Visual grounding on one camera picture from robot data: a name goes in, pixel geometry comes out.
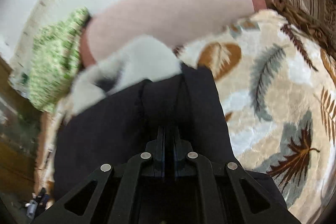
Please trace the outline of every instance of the silver screw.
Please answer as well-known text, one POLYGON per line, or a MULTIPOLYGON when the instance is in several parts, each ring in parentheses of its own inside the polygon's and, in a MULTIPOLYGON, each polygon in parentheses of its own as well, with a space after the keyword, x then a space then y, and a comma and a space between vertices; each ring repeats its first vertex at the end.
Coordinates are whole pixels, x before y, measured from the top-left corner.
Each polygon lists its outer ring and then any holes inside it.
POLYGON ((144 160, 149 159, 151 156, 152 156, 151 153, 148 152, 141 153, 140 155, 140 157, 144 160))
POLYGON ((100 170, 102 170, 103 172, 110 171, 111 169, 112 169, 112 166, 109 165, 109 164, 103 164, 103 165, 100 167, 100 170))
POLYGON ((227 164, 227 167, 228 167, 229 169, 231 169, 231 170, 236 170, 236 169, 238 168, 238 165, 237 165, 237 163, 235 163, 235 162, 229 162, 229 163, 227 164))
POLYGON ((189 152, 188 157, 191 159, 195 159, 198 157, 198 154, 196 152, 189 152))

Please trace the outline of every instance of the black garment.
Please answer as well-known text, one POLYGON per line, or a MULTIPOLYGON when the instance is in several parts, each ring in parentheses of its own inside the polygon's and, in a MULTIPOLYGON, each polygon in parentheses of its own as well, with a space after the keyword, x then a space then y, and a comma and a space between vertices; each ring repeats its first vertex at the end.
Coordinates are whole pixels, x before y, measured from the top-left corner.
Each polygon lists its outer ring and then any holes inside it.
MULTIPOLYGON (((54 196, 58 200, 104 163, 119 165, 145 150, 158 126, 177 124, 181 139, 212 162, 234 161, 227 124, 210 70, 182 65, 182 74, 145 80, 74 117, 58 134, 54 196)), ((249 172, 286 206, 273 179, 249 172)))

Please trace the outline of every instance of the black fabric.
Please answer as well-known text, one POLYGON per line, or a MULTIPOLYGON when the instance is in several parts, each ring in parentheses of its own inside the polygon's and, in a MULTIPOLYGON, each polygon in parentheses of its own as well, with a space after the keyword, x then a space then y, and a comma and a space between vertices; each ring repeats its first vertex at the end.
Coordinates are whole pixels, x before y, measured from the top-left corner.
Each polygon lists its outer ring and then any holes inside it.
MULTIPOLYGON (((160 82, 145 80, 100 101, 59 132, 54 195, 58 200, 104 163, 119 165, 145 150, 158 126, 179 126, 181 138, 210 161, 240 164, 232 152, 227 124, 210 70, 182 65, 182 74, 160 82)), ((273 179, 250 172, 286 206, 273 179)))

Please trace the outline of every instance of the green patterned fabric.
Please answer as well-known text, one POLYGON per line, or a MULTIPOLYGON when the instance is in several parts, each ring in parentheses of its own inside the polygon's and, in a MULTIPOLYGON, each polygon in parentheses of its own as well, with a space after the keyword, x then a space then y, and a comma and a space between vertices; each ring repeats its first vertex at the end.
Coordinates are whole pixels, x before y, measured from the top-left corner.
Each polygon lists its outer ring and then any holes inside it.
POLYGON ((53 112, 68 93, 81 65, 79 39, 88 16, 86 8, 75 10, 65 22, 44 27, 34 37, 28 86, 38 110, 53 112))

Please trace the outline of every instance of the round metal rivet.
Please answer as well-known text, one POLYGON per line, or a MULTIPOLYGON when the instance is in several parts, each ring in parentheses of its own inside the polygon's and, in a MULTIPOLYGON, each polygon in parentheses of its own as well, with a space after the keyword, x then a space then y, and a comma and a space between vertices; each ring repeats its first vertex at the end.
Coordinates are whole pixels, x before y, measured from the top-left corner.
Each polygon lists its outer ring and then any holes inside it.
POLYGON ((107 171, 110 171, 112 168, 111 165, 109 164, 103 164, 101 167, 100 167, 100 170, 102 170, 103 172, 107 172, 107 171))
POLYGON ((151 156, 152 156, 151 153, 148 152, 141 153, 140 155, 140 157, 144 160, 149 159, 151 156))
POLYGON ((195 159, 198 157, 198 154, 196 152, 189 152, 188 157, 191 159, 195 159))
POLYGON ((231 170, 236 170, 236 169, 238 168, 238 165, 237 165, 237 163, 235 163, 235 162, 229 162, 229 163, 227 164, 227 167, 228 167, 229 169, 231 169, 231 170))

